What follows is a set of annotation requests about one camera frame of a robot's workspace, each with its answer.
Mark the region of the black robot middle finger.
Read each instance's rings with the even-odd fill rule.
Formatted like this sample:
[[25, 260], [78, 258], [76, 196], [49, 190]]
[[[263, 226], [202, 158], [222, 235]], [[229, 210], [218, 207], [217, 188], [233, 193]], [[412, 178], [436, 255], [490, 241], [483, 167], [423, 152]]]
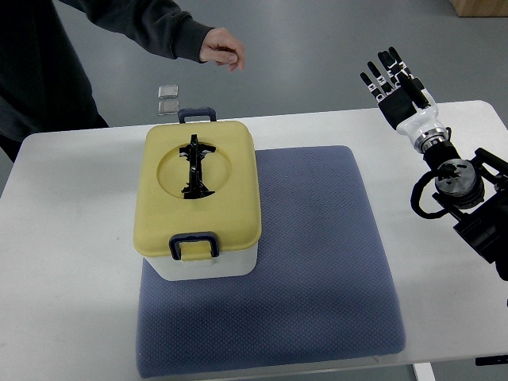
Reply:
[[378, 58], [380, 63], [383, 65], [385, 71], [387, 72], [391, 82], [394, 84], [395, 88], [399, 88], [401, 85], [398, 81], [398, 74], [394, 75], [392, 70], [396, 68], [396, 62], [390, 56], [388, 50], [382, 51], [378, 53]]

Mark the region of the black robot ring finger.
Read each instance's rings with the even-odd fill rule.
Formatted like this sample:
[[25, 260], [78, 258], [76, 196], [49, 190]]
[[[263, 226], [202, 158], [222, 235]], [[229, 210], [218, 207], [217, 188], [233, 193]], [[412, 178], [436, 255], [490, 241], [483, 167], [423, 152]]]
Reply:
[[368, 61], [367, 66], [371, 73], [375, 76], [379, 86], [383, 90], [385, 94], [391, 94], [393, 92], [392, 85], [386, 80], [386, 78], [381, 74], [377, 66], [372, 62]]

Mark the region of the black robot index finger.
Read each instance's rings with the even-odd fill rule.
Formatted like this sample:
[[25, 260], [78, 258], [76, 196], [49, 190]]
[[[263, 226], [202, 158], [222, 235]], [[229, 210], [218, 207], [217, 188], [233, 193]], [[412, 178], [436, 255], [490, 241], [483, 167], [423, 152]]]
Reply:
[[412, 79], [413, 78], [413, 75], [410, 71], [410, 69], [408, 68], [408, 66], [406, 65], [406, 63], [402, 60], [402, 58], [400, 57], [400, 55], [398, 54], [397, 50], [394, 48], [394, 47], [389, 47], [388, 48], [388, 52], [390, 54], [390, 56], [394, 59], [394, 61], [396, 62], [396, 68], [394, 68], [392, 70], [393, 74], [394, 75], [397, 75], [398, 73], [403, 73], [404, 75], [406, 75], [408, 78]]

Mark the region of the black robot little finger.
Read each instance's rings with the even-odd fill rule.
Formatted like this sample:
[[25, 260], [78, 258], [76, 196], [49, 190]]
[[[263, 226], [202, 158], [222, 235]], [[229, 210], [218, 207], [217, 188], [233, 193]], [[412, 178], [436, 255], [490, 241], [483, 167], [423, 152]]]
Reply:
[[370, 94], [374, 97], [377, 102], [381, 102], [384, 100], [384, 93], [371, 81], [368, 75], [365, 72], [360, 73], [360, 78], [364, 82], [365, 86], [368, 88]]

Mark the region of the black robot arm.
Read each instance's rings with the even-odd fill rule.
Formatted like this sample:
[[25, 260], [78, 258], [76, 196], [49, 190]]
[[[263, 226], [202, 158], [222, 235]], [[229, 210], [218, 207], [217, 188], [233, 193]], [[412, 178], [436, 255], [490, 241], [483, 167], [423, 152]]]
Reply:
[[460, 156], [452, 130], [437, 118], [438, 108], [421, 80], [393, 47], [368, 62], [360, 78], [377, 101], [391, 128], [408, 137], [429, 170], [416, 182], [410, 206], [416, 215], [456, 219], [456, 233], [507, 279], [507, 163], [477, 148], [473, 158]]

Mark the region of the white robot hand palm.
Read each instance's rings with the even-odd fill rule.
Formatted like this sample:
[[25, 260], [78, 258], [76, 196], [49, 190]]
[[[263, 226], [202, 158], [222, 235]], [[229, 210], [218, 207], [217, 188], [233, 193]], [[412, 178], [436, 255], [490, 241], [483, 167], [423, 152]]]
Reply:
[[431, 145], [447, 141], [449, 132], [437, 120], [438, 108], [432, 95], [424, 88], [423, 95], [429, 102], [419, 108], [402, 89], [388, 96], [378, 95], [376, 101], [389, 125], [400, 135], [407, 136], [417, 152], [425, 152]]

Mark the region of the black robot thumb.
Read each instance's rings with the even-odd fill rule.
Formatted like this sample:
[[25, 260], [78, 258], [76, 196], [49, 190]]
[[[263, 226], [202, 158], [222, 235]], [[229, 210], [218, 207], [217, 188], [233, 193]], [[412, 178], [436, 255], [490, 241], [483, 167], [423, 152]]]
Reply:
[[425, 109], [430, 106], [426, 96], [424, 96], [422, 91], [416, 86], [415, 82], [408, 75], [399, 73], [398, 81], [401, 85], [401, 88], [406, 92], [416, 107], [419, 109]]

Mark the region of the person's bare hand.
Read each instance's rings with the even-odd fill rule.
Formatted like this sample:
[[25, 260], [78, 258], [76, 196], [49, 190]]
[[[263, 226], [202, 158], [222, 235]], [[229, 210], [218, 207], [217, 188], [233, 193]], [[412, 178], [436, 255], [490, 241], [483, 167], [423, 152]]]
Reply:
[[245, 68], [245, 47], [227, 29], [211, 29], [205, 36], [199, 52], [201, 62], [214, 62], [227, 66], [230, 72]]

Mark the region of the dark sleeved forearm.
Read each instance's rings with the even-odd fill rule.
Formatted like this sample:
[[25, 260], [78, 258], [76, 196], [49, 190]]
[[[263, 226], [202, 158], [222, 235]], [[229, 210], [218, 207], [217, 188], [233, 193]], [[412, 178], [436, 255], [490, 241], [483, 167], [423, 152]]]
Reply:
[[94, 25], [120, 33], [144, 50], [171, 60], [200, 63], [206, 35], [212, 29], [193, 19], [173, 1], [66, 1]]

